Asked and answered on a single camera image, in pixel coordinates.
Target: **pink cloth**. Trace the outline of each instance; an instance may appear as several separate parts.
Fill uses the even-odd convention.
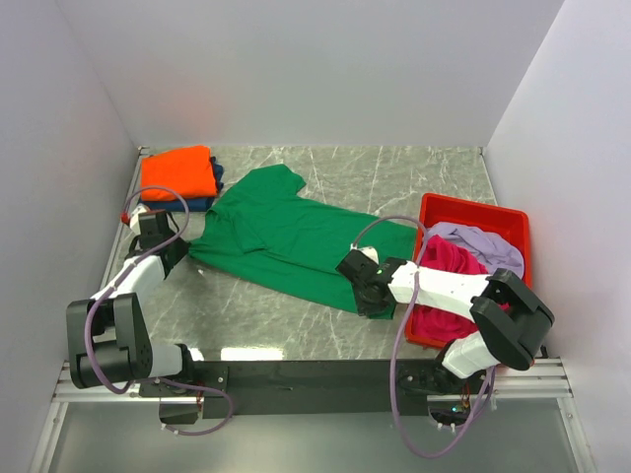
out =
[[[421,266],[458,274],[488,274],[475,256],[440,236],[432,236],[428,241]],[[412,311],[414,335],[451,342],[475,331],[477,326],[473,322],[445,310],[418,305]]]

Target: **folded clothes stack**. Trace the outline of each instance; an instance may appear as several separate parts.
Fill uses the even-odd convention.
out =
[[[206,212],[224,187],[224,168],[206,146],[180,148],[146,158],[140,172],[141,187],[169,187],[186,200],[191,212]],[[152,210],[184,211],[178,200],[160,189],[143,190],[140,203]]]
[[[430,238],[421,266],[458,274],[491,274],[498,268],[524,275],[524,257],[501,236],[477,227],[441,222],[428,232]],[[418,305],[412,312],[414,335],[451,342],[477,331],[466,318],[437,308]]]

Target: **red plastic basket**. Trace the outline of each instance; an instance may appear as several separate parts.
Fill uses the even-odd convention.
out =
[[[524,256],[524,282],[531,287],[532,267],[530,264],[530,238],[528,235],[528,216],[519,210],[505,209],[487,204],[478,204],[468,200],[455,199],[446,195],[427,193],[421,203],[420,221],[427,227],[439,222],[478,227],[484,232],[494,232],[517,248]],[[421,249],[423,234],[418,232],[414,258]],[[412,333],[412,318],[405,326],[405,338],[410,343],[425,347],[443,348],[446,343]]]

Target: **orange folded cloth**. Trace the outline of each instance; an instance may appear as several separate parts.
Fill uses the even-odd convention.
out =
[[[167,151],[161,155],[145,158],[141,163],[140,186],[163,185],[179,193],[184,199],[215,197],[217,182],[210,163],[210,148],[192,146]],[[175,200],[165,190],[143,190],[145,201]]]

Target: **lavender cloth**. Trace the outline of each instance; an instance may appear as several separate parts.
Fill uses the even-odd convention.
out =
[[[524,276],[522,253],[501,236],[482,232],[477,227],[441,222],[429,230],[429,237],[438,235],[442,239],[467,249],[493,274],[496,269],[510,269],[520,278]]]

